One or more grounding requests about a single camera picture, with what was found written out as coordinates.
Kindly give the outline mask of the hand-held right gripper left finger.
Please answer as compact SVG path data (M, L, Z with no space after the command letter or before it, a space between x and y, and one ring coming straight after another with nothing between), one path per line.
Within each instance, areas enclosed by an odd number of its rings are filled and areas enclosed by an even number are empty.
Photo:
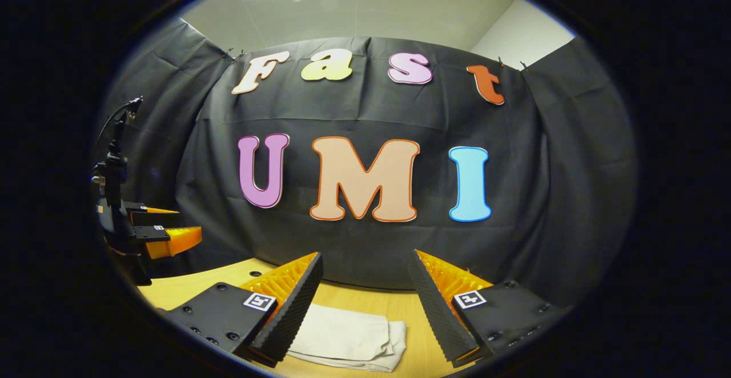
M277 268L258 259L155 281L155 305L214 348L274 367L284 360L323 274L322 255Z

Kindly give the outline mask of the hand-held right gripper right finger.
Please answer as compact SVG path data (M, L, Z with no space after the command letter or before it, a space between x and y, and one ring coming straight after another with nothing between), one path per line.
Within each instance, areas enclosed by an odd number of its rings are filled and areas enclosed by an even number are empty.
M572 310L517 281L491 283L423 251L412 251L408 268L431 330L454 367L502 361Z

